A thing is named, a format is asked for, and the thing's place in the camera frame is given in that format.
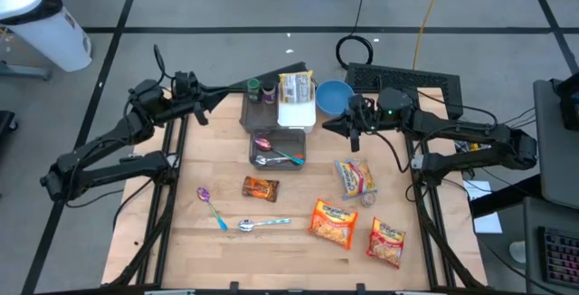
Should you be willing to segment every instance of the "gray floor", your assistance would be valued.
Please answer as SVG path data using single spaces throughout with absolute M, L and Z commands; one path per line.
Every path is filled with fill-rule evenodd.
M 114 27 L 125 0 L 63 0 L 85 27 Z M 139 27 L 239 27 L 239 26 L 348 26 L 356 17 L 359 0 L 135 0 L 127 26 Z M 579 0 L 548 0 L 559 24 L 579 26 Z M 430 0 L 365 0 L 361 26 L 419 26 Z M 429 26 L 547 27 L 536 0 L 438 0 Z M 157 78 L 152 52 L 157 43 L 168 71 L 193 70 L 209 85 L 238 80 L 304 61 L 319 81 L 342 79 L 346 73 L 334 58 L 342 33 L 241 34 L 128 34 L 119 49 L 103 86 L 102 99 L 90 138 L 109 129 L 121 115 L 127 89 L 146 78 Z M 0 285 L 3 293 L 20 291 L 39 242 L 51 202 L 38 178 L 53 160 L 70 151 L 81 127 L 90 95 L 109 48 L 111 34 L 93 33 L 93 63 L 89 68 L 65 73 L 55 68 L 50 82 L 0 78 L 0 109 L 17 113 L 20 129 L 4 146 L 0 165 Z M 369 33 L 375 64 L 400 68 L 412 66 L 415 34 Z M 579 35 L 567 35 L 579 52 Z M 50 65 L 21 42 L 0 57 L 10 63 Z M 347 43 L 344 58 L 362 62 L 365 50 Z M 465 103 L 489 109 L 499 119 L 509 119 L 532 106 L 532 82 L 564 79 L 570 75 L 552 34 L 426 34 L 417 69 L 458 74 Z M 466 113 L 469 119 L 484 119 Z M 526 131 L 535 135 L 535 127 Z M 127 149 L 116 158 L 130 151 Z M 490 169 L 516 182 L 536 172 Z M 504 187 L 488 179 L 493 189 Z M 120 189 L 122 184 L 91 191 L 92 195 Z M 83 209 L 65 210 L 44 266 L 37 291 L 91 288 L 100 284 L 108 253 L 111 219 L 119 196 L 110 196 Z M 505 233 L 482 235 L 503 257 L 512 241 L 522 239 L 522 210 L 500 213 Z M 490 253 L 483 260 L 491 285 L 501 290 L 524 290 L 524 281 L 504 268 Z

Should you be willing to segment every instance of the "gray tray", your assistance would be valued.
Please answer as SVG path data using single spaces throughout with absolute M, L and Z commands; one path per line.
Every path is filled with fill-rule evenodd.
M 301 128 L 285 128 L 271 131 L 254 131 L 250 138 L 250 163 L 253 164 L 253 159 L 262 155 L 266 158 L 282 157 L 273 151 L 261 151 L 253 142 L 254 138 L 266 138 L 270 141 L 274 148 L 282 151 L 288 155 L 302 154 L 304 161 L 306 161 L 306 134 Z M 294 165 L 290 161 L 280 163 L 278 165 L 261 167 L 255 165 L 256 169 L 264 171 L 296 171 L 303 168 L 303 165 Z
M 278 127 L 278 102 L 255 103 L 247 98 L 247 94 L 243 94 L 242 117 L 239 122 L 247 133 L 276 129 Z

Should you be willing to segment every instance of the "paper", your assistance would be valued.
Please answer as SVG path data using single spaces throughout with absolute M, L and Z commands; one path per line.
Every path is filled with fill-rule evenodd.
M 464 181 L 464 187 L 469 193 L 469 199 L 474 200 L 490 193 L 490 184 L 487 181 Z M 476 233 L 503 233 L 498 214 L 487 214 L 474 220 Z

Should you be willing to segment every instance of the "snack bag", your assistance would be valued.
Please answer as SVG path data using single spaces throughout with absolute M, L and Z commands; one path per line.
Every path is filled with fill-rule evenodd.
M 372 232 L 370 233 L 370 246 L 365 253 L 399 269 L 405 235 L 406 232 L 395 230 L 374 217 Z
M 280 181 L 260 180 L 246 176 L 245 181 L 243 181 L 242 194 L 276 202 L 278 199 L 279 186 Z
M 334 241 L 350 250 L 357 218 L 358 213 L 346 212 L 318 199 L 308 232 Z
M 336 161 L 337 172 L 342 176 L 346 193 L 344 199 L 378 191 L 370 168 L 365 160 L 346 159 Z
M 310 101 L 313 94 L 313 71 L 280 74 L 280 101 L 301 103 Z

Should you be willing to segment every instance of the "blue bowl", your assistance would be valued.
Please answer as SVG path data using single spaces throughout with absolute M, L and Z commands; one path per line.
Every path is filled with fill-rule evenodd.
M 316 104 L 330 116 L 338 116 L 348 107 L 348 99 L 354 91 L 343 81 L 325 81 L 316 90 Z

